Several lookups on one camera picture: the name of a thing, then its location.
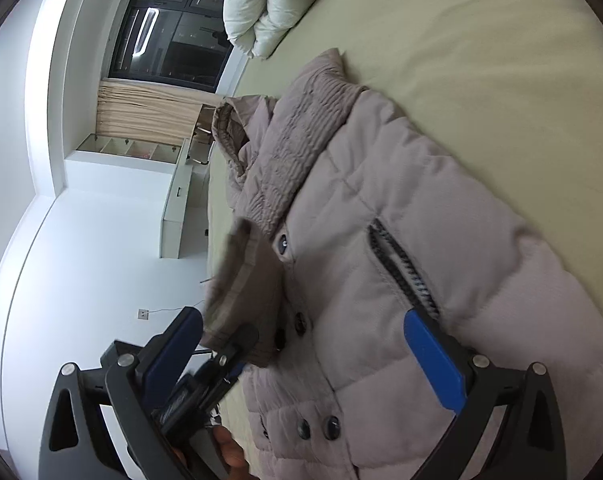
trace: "curtain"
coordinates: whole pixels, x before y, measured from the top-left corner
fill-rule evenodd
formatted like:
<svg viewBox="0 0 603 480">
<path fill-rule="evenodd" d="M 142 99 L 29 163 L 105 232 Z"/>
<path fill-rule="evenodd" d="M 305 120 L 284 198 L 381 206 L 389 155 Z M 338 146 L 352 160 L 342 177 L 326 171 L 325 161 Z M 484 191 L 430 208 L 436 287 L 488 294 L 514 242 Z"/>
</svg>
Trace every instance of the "curtain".
<svg viewBox="0 0 603 480">
<path fill-rule="evenodd" d="M 111 137 L 181 144 L 192 135 L 201 105 L 222 97 L 200 90 L 125 79 L 99 85 L 96 133 Z"/>
</svg>

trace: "metal screw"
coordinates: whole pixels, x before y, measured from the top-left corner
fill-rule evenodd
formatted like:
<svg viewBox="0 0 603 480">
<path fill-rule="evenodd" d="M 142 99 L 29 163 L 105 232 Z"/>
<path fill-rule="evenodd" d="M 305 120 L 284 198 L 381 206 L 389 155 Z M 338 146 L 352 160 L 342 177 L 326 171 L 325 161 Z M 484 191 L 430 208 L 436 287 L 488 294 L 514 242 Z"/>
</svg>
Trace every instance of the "metal screw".
<svg viewBox="0 0 603 480">
<path fill-rule="evenodd" d="M 119 359 L 117 359 L 117 364 L 122 367 L 130 366 L 134 362 L 135 356 L 132 354 L 123 354 L 119 356 Z"/>
<path fill-rule="evenodd" d="M 75 365 L 68 363 L 61 368 L 61 375 L 72 375 L 75 372 Z"/>
<path fill-rule="evenodd" d="M 541 363 L 534 363 L 533 364 L 533 372 L 535 372 L 537 375 L 545 375 L 546 374 L 546 367 L 541 364 Z"/>
<path fill-rule="evenodd" d="M 472 364 L 477 368 L 488 368 L 490 359 L 488 359 L 485 355 L 477 354 L 472 358 Z"/>
</svg>

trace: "yellow-green bed sheet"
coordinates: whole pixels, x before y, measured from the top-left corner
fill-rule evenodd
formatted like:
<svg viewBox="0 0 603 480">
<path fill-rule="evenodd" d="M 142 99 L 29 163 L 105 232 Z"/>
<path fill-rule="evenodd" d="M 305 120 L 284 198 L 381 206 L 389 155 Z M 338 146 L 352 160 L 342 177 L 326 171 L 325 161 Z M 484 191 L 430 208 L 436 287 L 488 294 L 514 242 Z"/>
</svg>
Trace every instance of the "yellow-green bed sheet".
<svg viewBox="0 0 603 480">
<path fill-rule="evenodd" d="M 603 313 L 603 26 L 584 0 L 318 0 L 236 94 L 281 95 L 327 48 L 349 78 L 521 214 Z M 210 179 L 210 260 L 231 213 L 226 165 Z"/>
</svg>

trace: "black window frame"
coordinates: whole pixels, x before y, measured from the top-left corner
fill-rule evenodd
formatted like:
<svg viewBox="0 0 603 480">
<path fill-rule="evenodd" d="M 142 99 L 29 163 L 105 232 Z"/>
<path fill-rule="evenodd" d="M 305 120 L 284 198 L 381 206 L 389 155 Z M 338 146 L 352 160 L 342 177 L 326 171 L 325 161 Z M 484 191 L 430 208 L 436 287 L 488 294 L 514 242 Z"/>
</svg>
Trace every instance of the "black window frame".
<svg viewBox="0 0 603 480">
<path fill-rule="evenodd" d="M 200 14 L 202 16 L 208 16 L 211 18 L 223 18 L 223 12 L 216 12 L 210 9 L 200 9 L 199 7 L 192 7 L 191 5 L 192 0 L 182 0 L 181 2 L 172 2 L 168 0 L 130 0 L 123 21 L 121 22 L 121 27 L 117 34 L 117 42 L 115 43 L 114 53 L 112 55 L 112 61 L 110 63 L 110 70 L 108 72 L 108 75 L 112 78 L 129 79 L 133 81 L 148 81 L 153 83 L 164 83 L 172 86 L 181 86 L 183 88 L 193 88 L 204 92 L 215 93 L 217 91 L 217 87 L 219 86 L 221 75 L 223 74 L 223 71 L 226 68 L 226 64 L 228 63 L 228 58 L 230 57 L 230 54 L 232 53 L 232 50 L 234 48 L 233 46 L 229 47 L 226 56 L 223 62 L 221 63 L 219 74 L 217 74 L 217 78 L 213 86 L 204 85 L 200 83 L 193 83 L 190 81 L 165 76 L 130 74 L 128 72 L 130 67 L 127 67 L 125 71 L 117 70 L 115 68 L 119 57 L 118 54 L 121 48 L 121 41 L 123 41 L 123 35 L 125 33 L 126 24 L 128 23 L 128 20 L 135 11 L 145 13 L 148 9 L 166 9 L 175 10 L 178 12 L 188 12 L 190 14 Z M 126 59 L 130 51 L 135 48 L 135 42 L 131 41 L 130 38 L 136 38 L 138 36 L 142 22 L 143 20 L 135 21 L 133 28 L 130 31 L 130 35 L 128 37 L 128 44 L 126 45 L 126 50 L 123 59 Z"/>
</svg>

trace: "zippered pocket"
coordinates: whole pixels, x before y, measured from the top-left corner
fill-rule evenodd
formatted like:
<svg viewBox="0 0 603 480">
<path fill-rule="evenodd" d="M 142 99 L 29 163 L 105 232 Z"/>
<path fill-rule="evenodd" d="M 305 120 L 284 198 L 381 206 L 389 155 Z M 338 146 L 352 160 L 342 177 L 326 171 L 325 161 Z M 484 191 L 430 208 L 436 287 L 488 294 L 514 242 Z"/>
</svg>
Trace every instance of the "zippered pocket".
<svg viewBox="0 0 603 480">
<path fill-rule="evenodd" d="M 419 275 L 408 253 L 378 218 L 368 226 L 368 242 L 373 254 L 395 280 L 408 302 L 413 307 L 422 305 L 430 317 L 439 320 L 440 311 L 430 289 Z"/>
</svg>

